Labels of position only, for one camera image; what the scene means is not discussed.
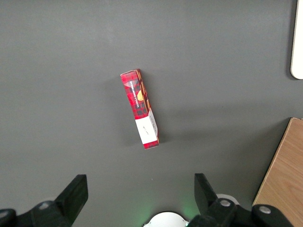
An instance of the wooden board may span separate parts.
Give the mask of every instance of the wooden board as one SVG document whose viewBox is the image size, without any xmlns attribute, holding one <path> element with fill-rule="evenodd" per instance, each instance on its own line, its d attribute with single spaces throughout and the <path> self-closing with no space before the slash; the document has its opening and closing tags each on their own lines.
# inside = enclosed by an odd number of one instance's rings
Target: wooden board
<svg viewBox="0 0 303 227">
<path fill-rule="evenodd" d="M 289 121 L 255 204 L 275 206 L 295 227 L 303 227 L 303 120 Z"/>
</svg>

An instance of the plaid pattern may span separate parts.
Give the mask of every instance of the plaid pattern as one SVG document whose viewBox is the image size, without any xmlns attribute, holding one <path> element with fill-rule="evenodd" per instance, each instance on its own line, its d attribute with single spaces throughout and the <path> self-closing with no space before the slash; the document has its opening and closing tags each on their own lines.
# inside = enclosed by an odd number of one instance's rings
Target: plaid pattern
<svg viewBox="0 0 303 227">
<path fill-rule="evenodd" d="M 156 147 L 158 145 L 159 145 L 159 139 L 156 140 L 156 141 L 154 141 L 154 142 L 143 144 L 143 146 L 144 146 L 145 149 L 154 148 L 154 147 Z"/>
<path fill-rule="evenodd" d="M 140 70 L 132 70 L 120 75 L 126 95 L 131 105 L 134 118 L 141 119 L 147 117 L 151 108 L 150 102 L 147 96 L 145 86 L 143 84 Z M 139 100 L 138 93 L 141 91 L 143 100 Z M 153 148 L 159 145 L 159 139 L 156 141 L 144 144 L 145 149 Z"/>
</svg>

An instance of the gray table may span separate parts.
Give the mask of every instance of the gray table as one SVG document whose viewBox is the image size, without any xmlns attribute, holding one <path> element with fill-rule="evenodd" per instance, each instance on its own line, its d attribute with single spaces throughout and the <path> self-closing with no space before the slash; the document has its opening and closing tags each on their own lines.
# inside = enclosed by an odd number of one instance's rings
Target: gray table
<svg viewBox="0 0 303 227">
<path fill-rule="evenodd" d="M 0 208 L 87 174 L 74 226 L 198 213 L 194 173 L 250 208 L 303 81 L 295 0 L 1 1 Z M 141 68 L 160 130 L 144 150 L 119 75 Z"/>
</svg>

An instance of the cardboard box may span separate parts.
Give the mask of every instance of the cardboard box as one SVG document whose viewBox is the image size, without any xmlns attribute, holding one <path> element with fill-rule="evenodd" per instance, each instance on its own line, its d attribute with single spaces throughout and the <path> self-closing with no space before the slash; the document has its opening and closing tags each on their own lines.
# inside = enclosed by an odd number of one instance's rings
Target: cardboard box
<svg viewBox="0 0 303 227">
<path fill-rule="evenodd" d="M 128 101 L 133 110 L 135 122 L 145 149 L 159 145 L 158 128 L 143 84 L 140 70 L 132 70 L 120 75 Z"/>
</svg>

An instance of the white label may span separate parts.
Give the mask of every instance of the white label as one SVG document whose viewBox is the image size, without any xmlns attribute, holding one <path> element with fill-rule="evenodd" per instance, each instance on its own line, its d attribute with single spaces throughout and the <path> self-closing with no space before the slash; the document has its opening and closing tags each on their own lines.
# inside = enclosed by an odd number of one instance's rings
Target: white label
<svg viewBox="0 0 303 227">
<path fill-rule="evenodd" d="M 157 140 L 158 128 L 153 117 L 152 110 L 149 111 L 148 116 L 135 120 L 137 128 L 142 140 L 142 144 L 154 142 Z"/>
</svg>

